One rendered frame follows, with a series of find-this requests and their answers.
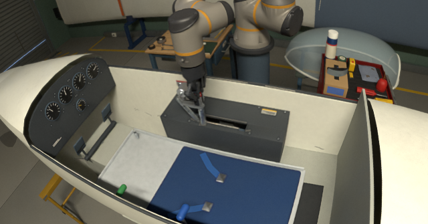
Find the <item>blue handle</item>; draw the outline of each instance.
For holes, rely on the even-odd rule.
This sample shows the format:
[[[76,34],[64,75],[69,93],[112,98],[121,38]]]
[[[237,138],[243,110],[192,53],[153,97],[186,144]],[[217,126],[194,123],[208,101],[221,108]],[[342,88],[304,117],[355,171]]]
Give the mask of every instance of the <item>blue handle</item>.
[[[190,206],[188,204],[183,204],[180,208],[180,211],[177,213],[177,220],[182,221],[186,217],[189,209]]]

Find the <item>dial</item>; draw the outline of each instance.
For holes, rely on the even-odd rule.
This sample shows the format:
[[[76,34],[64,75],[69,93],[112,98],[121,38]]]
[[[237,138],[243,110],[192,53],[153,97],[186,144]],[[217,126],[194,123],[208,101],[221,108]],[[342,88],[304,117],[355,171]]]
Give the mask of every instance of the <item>dial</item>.
[[[60,117],[61,106],[57,102],[50,102],[45,108],[45,115],[48,120],[55,121]]]
[[[86,68],[86,74],[91,80],[97,78],[99,72],[100,72],[100,66],[98,66],[96,62],[90,63]]]
[[[75,90],[82,90],[86,84],[86,77],[84,73],[77,73],[73,78],[73,87]]]
[[[58,98],[60,99],[60,102],[62,104],[68,104],[72,101],[73,99],[73,90],[71,87],[69,86],[64,86],[61,88],[59,94],[58,94]]]
[[[85,99],[79,99],[78,103],[76,104],[76,108],[79,111],[84,111],[86,108],[86,100]]]

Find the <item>concrete floor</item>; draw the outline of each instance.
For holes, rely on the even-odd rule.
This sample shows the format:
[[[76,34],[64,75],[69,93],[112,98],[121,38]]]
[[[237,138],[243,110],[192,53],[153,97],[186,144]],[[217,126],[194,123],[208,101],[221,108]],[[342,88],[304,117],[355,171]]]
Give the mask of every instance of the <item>concrete floor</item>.
[[[102,38],[71,38],[58,48],[57,51],[61,53],[54,58],[75,53],[96,53],[110,65],[151,68],[146,53],[112,51],[126,50],[128,47],[126,38]],[[102,41],[94,49],[102,49],[102,51],[89,51],[101,39]],[[144,50],[154,41],[153,37],[148,37],[136,46],[135,50]],[[273,86],[296,89],[296,71],[284,60],[286,46],[286,42],[277,41],[275,48],[271,51],[271,63],[280,66],[271,66],[270,82]],[[161,70],[180,71],[175,62],[157,59],[157,63]],[[228,60],[221,60],[218,66],[213,67],[213,71],[216,77],[231,78]],[[302,90],[316,92],[317,84],[313,80],[305,79]],[[428,76],[402,71],[399,87],[406,90],[395,90],[399,105],[428,113],[428,94],[426,94],[428,93]],[[7,134],[8,132],[7,127],[0,121],[0,223],[76,223],[53,204],[43,201],[38,196],[54,173],[38,160],[20,140],[15,140],[13,135]],[[72,186],[62,181],[52,198],[58,203],[62,203],[71,189]],[[76,190],[66,206],[87,224],[134,223],[79,190]]]

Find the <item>yellow label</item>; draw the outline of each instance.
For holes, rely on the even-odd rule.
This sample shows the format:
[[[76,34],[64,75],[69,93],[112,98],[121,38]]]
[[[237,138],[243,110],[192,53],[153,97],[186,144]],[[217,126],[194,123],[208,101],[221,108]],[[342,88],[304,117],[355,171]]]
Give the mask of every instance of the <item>yellow label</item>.
[[[270,116],[276,116],[276,110],[261,109],[261,113]]]

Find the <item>instrument panel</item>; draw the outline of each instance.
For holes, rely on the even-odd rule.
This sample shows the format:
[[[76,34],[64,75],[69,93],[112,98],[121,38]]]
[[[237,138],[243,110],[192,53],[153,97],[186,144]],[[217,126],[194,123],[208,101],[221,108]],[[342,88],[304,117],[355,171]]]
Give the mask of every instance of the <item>instrument panel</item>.
[[[67,65],[46,84],[37,105],[33,103],[29,110],[32,144],[55,157],[115,85],[101,58],[87,55]]]

